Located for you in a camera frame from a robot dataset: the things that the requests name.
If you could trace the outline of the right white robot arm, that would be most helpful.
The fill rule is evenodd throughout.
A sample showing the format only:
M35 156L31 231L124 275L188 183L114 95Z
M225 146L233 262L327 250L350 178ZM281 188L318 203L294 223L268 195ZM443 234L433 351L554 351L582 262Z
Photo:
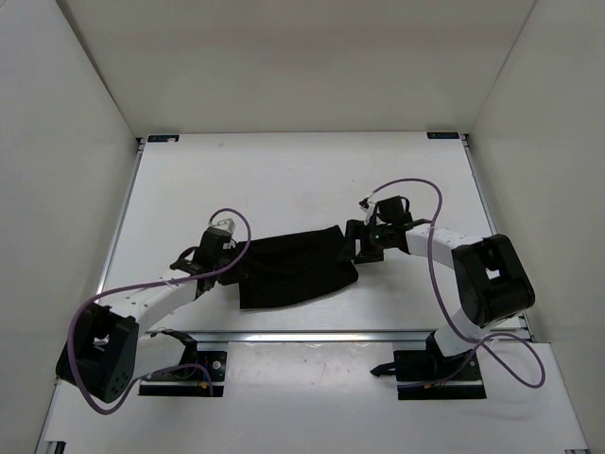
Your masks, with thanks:
M490 328L535 304L533 286L507 236L433 228L430 220L412 217L409 204L396 197L361 206L365 218L347 221L340 259L376 263L385 250L397 249L454 272L460 309L426 340L423 366L429 375L448 377Z

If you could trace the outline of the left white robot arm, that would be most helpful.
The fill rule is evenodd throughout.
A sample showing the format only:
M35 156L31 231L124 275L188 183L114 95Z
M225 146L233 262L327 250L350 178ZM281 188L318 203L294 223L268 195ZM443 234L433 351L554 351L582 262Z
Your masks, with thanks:
M111 404L129 392L136 378L162 369L192 374L198 364L194 339L172 328L150 329L214 286L218 272L237 258L234 229L230 218L209 225L200 244L181 253L152 288L120 292L82 309L70 324L56 365L58 378L76 386L72 366L77 365L89 394Z

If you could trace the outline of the black skirt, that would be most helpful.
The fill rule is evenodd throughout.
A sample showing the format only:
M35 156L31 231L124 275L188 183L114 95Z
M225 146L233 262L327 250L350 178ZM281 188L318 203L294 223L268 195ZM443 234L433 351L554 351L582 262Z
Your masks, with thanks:
M238 285L242 310L294 306L339 292L358 280L353 263L341 261L344 235L322 230L254 239L243 258L218 277Z

